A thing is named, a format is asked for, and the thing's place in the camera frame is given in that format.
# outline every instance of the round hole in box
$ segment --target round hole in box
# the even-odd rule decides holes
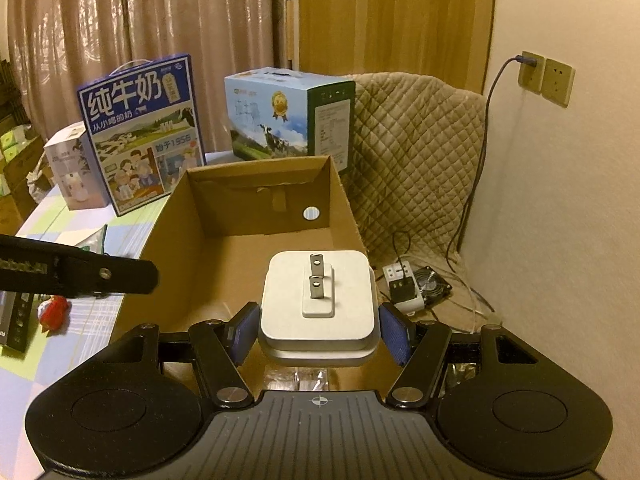
[[[310,205],[302,212],[302,216],[305,220],[316,220],[320,216],[320,210],[316,206]]]

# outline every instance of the pink curtain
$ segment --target pink curtain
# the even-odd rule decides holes
[[[188,53],[205,147],[228,150],[224,77],[273,63],[271,0],[9,0],[8,15],[23,101],[46,137],[79,119],[79,84]]]

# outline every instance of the white power adapter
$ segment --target white power adapter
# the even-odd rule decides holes
[[[412,296],[411,299],[405,301],[394,302],[395,307],[402,313],[410,316],[414,314],[418,310],[424,309],[424,300],[422,298],[422,294],[420,293],[420,288],[418,287],[418,282],[415,279],[414,271],[411,268],[411,265],[406,260],[400,260],[399,262],[394,262],[391,265],[383,267],[383,272],[385,273],[385,281],[386,285],[389,288],[390,294],[392,294],[392,285],[402,284],[403,278],[410,278],[414,284],[414,291],[407,291],[406,294],[408,296]]]
[[[380,339],[376,282],[358,251],[286,251],[269,263],[258,341],[287,366],[359,366]]]

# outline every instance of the crosshair symbol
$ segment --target crosshair symbol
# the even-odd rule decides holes
[[[326,397],[323,397],[322,395],[318,395],[317,397],[314,397],[313,399],[311,399],[311,402],[314,403],[316,406],[324,406],[326,403],[331,401]]]

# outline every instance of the open cardboard box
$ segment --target open cardboard box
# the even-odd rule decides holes
[[[314,206],[320,215],[305,219]],[[148,296],[124,299],[112,339],[154,322],[163,332],[235,314],[262,299],[271,257],[280,251],[356,250],[366,253],[340,177],[327,156],[238,162],[189,170],[149,235],[141,258],[160,283]],[[239,371],[254,395],[265,386],[268,362],[254,344]],[[194,388],[184,367],[167,367]],[[361,367],[329,370],[332,390],[379,390],[399,374],[382,342]]]

